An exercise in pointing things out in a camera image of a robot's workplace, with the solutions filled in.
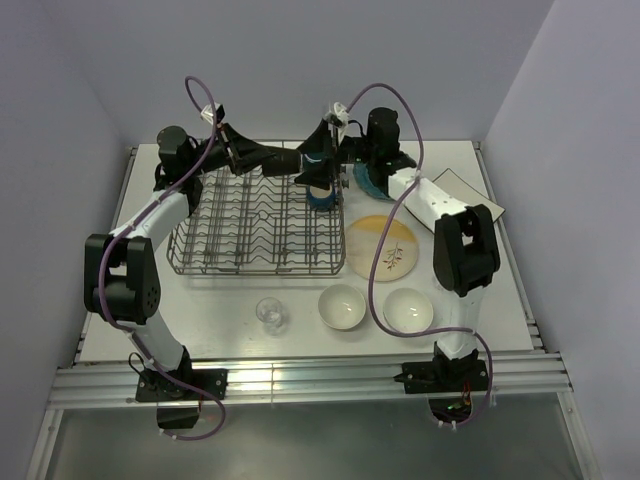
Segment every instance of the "wall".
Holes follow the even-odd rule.
[[[559,0],[486,139],[534,313],[606,478],[638,478],[640,4]]]
[[[552,0],[42,2],[133,144],[176,123],[206,134],[186,74],[205,80],[253,138],[304,138],[323,105],[386,81],[425,137],[482,139]],[[381,103],[394,100],[371,95],[357,113]]]
[[[0,7],[0,477],[23,478],[84,319],[84,239],[109,227],[124,146],[42,6]]]

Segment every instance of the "table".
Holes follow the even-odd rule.
[[[293,148],[297,142],[285,142]],[[467,183],[486,195],[482,173],[468,141],[425,142],[423,173],[436,178],[451,168]],[[417,142],[402,142],[402,149],[418,158]],[[149,198],[158,163],[156,145],[140,145],[126,186],[118,224],[127,221]],[[371,214],[387,214],[390,204],[369,199],[351,179],[345,191],[345,224]],[[396,217],[408,225],[420,240],[420,259],[413,271],[401,280],[376,284],[376,305],[382,315],[386,295],[402,286],[423,290],[433,301],[434,326],[442,309],[433,275],[433,236],[411,214],[401,209]],[[493,351],[527,351],[533,345],[516,282],[503,239],[496,231],[501,269],[487,290],[480,313],[478,331]],[[366,293],[366,280],[348,265],[334,277],[209,277],[176,275],[166,260],[166,241],[156,252],[163,296],[161,312],[174,336],[194,359],[290,359],[365,355],[425,353],[433,350],[434,337],[399,339],[386,335],[373,322],[370,312],[357,329],[337,332],[326,327],[317,312],[321,291],[335,283],[348,283]],[[287,329],[279,336],[264,332],[255,316],[256,303],[267,296],[279,298],[290,312]],[[124,361],[133,347],[119,331],[99,316],[91,315],[79,357],[81,362]]]

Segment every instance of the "purple cable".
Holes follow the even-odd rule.
[[[100,308],[102,309],[102,314],[104,315],[105,320],[109,322],[109,324],[112,327],[131,334],[131,340],[133,341],[133,343],[136,344],[136,346],[138,347],[138,350],[140,350],[140,353],[142,353],[142,356],[153,365],[153,367],[158,371],[160,375],[162,375],[164,378],[169,380],[174,385],[177,385],[178,387],[186,388],[187,390],[191,390],[192,392],[202,395],[203,397],[206,397],[209,400],[213,400],[220,408],[220,420],[218,421],[218,424],[211,431],[207,433],[189,437],[185,435],[177,435],[167,430],[163,431],[165,435],[171,438],[174,438],[176,440],[184,440],[184,441],[204,440],[205,438],[209,438],[215,435],[222,428],[222,425],[224,424],[224,421],[227,416],[226,409],[224,408],[224,405],[222,404],[222,402],[218,400],[215,396],[210,394],[209,392],[206,392],[198,387],[194,387],[193,385],[189,385],[188,383],[178,380],[177,378],[173,378],[171,375],[169,375],[165,371],[164,367],[160,365],[156,360],[153,359],[151,352],[149,352],[145,344],[140,340],[140,338],[138,337],[134,329],[125,327],[123,325],[118,325],[118,323],[115,321],[115,319],[111,315],[111,311],[109,310],[109,305],[107,304],[107,295],[105,291],[105,279],[106,279],[107,269],[109,265],[109,258],[116,244],[122,238],[125,238],[127,235],[129,235],[136,226],[138,226],[141,222],[143,222],[149,216],[149,214],[158,207],[158,205],[160,205],[176,189],[180,188],[180,185],[182,185],[189,177],[191,177],[191,175],[196,173],[200,169],[200,166],[202,165],[205,158],[211,151],[211,148],[213,147],[213,144],[215,142],[215,137],[216,137],[216,130],[217,130],[217,119],[216,119],[216,112],[215,112],[215,106],[214,106],[215,102],[213,101],[211,92],[209,91],[207,86],[204,84],[204,82],[202,82],[200,79],[196,77],[192,77],[192,76],[186,77],[184,79],[185,88],[187,89],[187,93],[189,94],[189,98],[191,99],[191,102],[198,109],[198,112],[201,112],[202,109],[200,108],[200,105],[198,105],[198,102],[196,102],[193,96],[193,93],[191,92],[191,87],[189,86],[189,82],[192,82],[192,81],[200,85],[205,95],[207,96],[207,100],[209,101],[209,104],[212,107],[213,127],[211,128],[211,138],[209,138],[209,142],[207,143],[207,146],[204,152],[202,153],[198,161],[193,165],[191,170],[185,173],[180,180],[178,180],[171,187],[169,187],[162,195],[160,195],[158,200],[150,203],[142,212],[140,212],[140,215],[138,215],[130,225],[124,228],[118,235],[114,237],[111,243],[109,243],[109,245],[105,249],[104,254],[102,256],[102,260],[100,262],[100,271],[98,274],[98,296],[100,299]]]
[[[374,284],[374,279],[375,279],[375,276],[376,276],[376,268],[378,266],[378,261],[380,260],[380,255],[382,253],[382,248],[384,246],[384,241],[387,238],[387,235],[388,235],[389,230],[391,228],[391,223],[393,222],[393,217],[395,217],[396,213],[398,212],[398,209],[402,205],[402,202],[420,184],[420,172],[422,171],[422,163],[424,161],[424,145],[422,144],[422,134],[420,133],[420,128],[418,127],[418,122],[416,122],[416,119],[415,119],[415,117],[413,115],[413,112],[411,111],[411,108],[409,107],[409,104],[405,101],[405,99],[402,97],[402,95],[400,95],[400,93],[395,88],[393,88],[392,86],[387,85],[386,83],[372,83],[371,85],[365,87],[360,93],[358,93],[358,95],[356,95],[356,98],[354,98],[353,101],[347,107],[347,111],[350,112],[351,109],[354,107],[354,105],[360,100],[360,98],[362,98],[362,96],[365,93],[367,93],[369,90],[371,90],[373,88],[377,88],[377,87],[389,90],[391,93],[393,93],[398,98],[400,103],[402,103],[402,106],[404,106],[405,110],[407,111],[407,114],[409,115],[409,118],[411,119],[411,123],[413,124],[413,128],[416,131],[416,136],[418,138],[418,144],[419,144],[419,148],[420,148],[420,157],[418,159],[418,166],[417,166],[418,175],[416,176],[416,180],[409,186],[409,188],[407,188],[402,193],[402,195],[400,195],[400,197],[398,197],[396,202],[393,204],[393,207],[391,208],[391,213],[389,213],[389,216],[387,217],[387,222],[384,225],[384,229],[382,230],[382,235],[380,236],[380,240],[378,241],[378,247],[376,248],[376,253],[373,256],[373,263],[371,264],[371,273],[369,274],[369,282],[368,282],[368,285],[367,285],[367,295],[369,297],[369,309],[371,310],[371,315],[373,316],[373,320],[376,322],[376,325],[383,332],[385,332],[385,333],[387,333],[389,335],[392,335],[394,337],[414,338],[414,337],[422,337],[422,336],[425,336],[425,335],[436,335],[438,333],[462,332],[462,333],[468,333],[469,335],[473,335],[482,344],[482,347],[484,348],[485,352],[487,353],[487,363],[489,365],[488,366],[489,385],[487,386],[487,392],[485,393],[485,395],[484,395],[484,397],[482,399],[482,402],[480,403],[480,406],[477,409],[473,410],[473,412],[471,413],[469,418],[467,418],[466,420],[463,420],[462,422],[456,423],[457,426],[461,426],[461,425],[464,425],[464,424],[470,422],[471,420],[477,418],[487,408],[487,406],[489,405],[489,402],[490,402],[491,390],[493,389],[493,356],[491,355],[491,350],[489,349],[489,345],[487,345],[487,342],[485,341],[485,339],[482,338],[482,336],[478,332],[476,332],[476,331],[474,331],[474,330],[472,330],[470,328],[463,328],[463,327],[433,328],[433,329],[427,329],[427,330],[424,330],[422,332],[415,332],[415,333],[397,332],[395,330],[392,330],[392,329],[388,328],[386,325],[384,325],[384,323],[382,323],[380,321],[380,319],[378,318],[378,314],[376,313],[375,302],[373,301],[373,284]]]

